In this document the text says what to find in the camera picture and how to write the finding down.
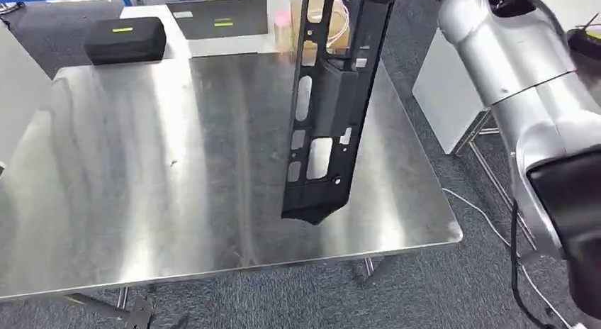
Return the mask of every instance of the stainless steel table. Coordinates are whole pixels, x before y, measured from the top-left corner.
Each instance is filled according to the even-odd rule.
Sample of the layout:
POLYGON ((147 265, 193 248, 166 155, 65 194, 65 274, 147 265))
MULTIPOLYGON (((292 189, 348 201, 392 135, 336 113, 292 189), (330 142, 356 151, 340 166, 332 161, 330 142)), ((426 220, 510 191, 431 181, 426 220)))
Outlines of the stainless steel table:
POLYGON ((292 78, 279 54, 60 70, 0 179, 0 299, 461 240, 383 67, 348 205, 281 219, 292 78))

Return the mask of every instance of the black box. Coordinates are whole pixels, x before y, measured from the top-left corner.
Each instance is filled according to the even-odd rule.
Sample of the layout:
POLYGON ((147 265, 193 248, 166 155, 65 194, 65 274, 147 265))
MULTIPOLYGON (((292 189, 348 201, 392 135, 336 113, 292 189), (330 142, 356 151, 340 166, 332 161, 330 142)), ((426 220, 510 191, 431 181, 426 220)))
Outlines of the black box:
POLYGON ((158 17, 111 19, 92 27, 84 48, 95 65, 162 60, 167 37, 158 17))

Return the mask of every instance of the floor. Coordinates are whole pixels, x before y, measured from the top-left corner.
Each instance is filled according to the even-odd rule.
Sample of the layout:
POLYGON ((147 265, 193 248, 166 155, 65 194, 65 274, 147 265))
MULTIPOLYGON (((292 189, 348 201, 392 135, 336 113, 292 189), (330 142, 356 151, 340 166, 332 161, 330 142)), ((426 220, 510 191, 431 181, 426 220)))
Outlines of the floor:
MULTIPOLYGON (((165 0, 144 0, 146 4, 165 0)), ((23 46, 53 76, 57 69, 84 65, 86 30, 94 21, 116 18, 119 0, 35 3, 7 16, 23 46)), ((491 183, 469 152, 446 156, 411 94, 436 28, 435 0, 399 0, 391 17, 382 59, 443 187, 481 207, 501 233, 509 216, 491 183)), ((502 143, 496 135, 478 140, 508 185, 502 143)), ((456 247, 397 256, 395 269, 377 285, 359 283, 361 262, 303 264, 199 281, 133 288, 157 305, 152 328, 532 328, 513 301, 507 251, 482 216, 449 197, 464 231, 456 247)), ((560 262, 528 265, 533 280, 572 324, 582 318, 567 289, 560 262)), ((555 323, 527 284, 524 302, 544 321, 555 323)), ((116 290, 93 293, 116 301, 116 290)), ((57 299, 0 303, 0 328, 121 328, 57 299)))

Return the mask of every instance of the robotic arm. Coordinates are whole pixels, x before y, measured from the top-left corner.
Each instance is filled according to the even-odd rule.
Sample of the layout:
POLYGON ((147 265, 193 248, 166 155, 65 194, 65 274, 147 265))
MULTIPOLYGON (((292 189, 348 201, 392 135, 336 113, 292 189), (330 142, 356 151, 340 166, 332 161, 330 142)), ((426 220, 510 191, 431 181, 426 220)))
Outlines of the robotic arm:
POLYGON ((505 141, 517 205, 541 254, 565 259, 576 305, 601 318, 601 107, 540 10, 498 17, 442 0, 455 46, 505 141))
MULTIPOLYGON (((395 0, 354 0, 357 18, 344 55, 326 51, 333 1, 324 0, 321 21, 312 22, 307 19, 308 0, 303 0, 283 198, 282 218, 314 225, 348 201, 395 0), (318 45, 314 65, 303 64, 305 41, 318 45), (356 59, 362 48, 367 49, 362 55, 366 65, 359 68, 356 59), (313 87, 307 115, 299 118, 294 111, 306 77, 313 87), (332 139, 327 172, 310 177, 311 145, 323 138, 332 139)), ((601 108, 575 73, 564 32, 549 8, 538 0, 517 2, 519 13, 493 13, 489 0, 442 0, 439 27, 502 133, 515 214, 519 207, 541 254, 567 261, 576 305, 601 318, 601 108)), ((527 312, 517 287, 514 293, 527 312)))

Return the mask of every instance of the yellow label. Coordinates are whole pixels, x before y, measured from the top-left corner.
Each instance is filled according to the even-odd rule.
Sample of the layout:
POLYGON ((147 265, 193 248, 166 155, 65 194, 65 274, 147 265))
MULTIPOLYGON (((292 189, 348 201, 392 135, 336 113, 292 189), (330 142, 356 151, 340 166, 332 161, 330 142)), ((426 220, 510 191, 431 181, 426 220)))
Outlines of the yellow label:
POLYGON ((133 30, 133 28, 117 28, 117 29, 113 29, 113 32, 114 33, 127 33, 132 30, 133 30))
POLYGON ((601 40, 601 31, 592 31, 592 30, 588 30, 586 32, 589 36, 592 36, 594 38, 598 38, 601 40))

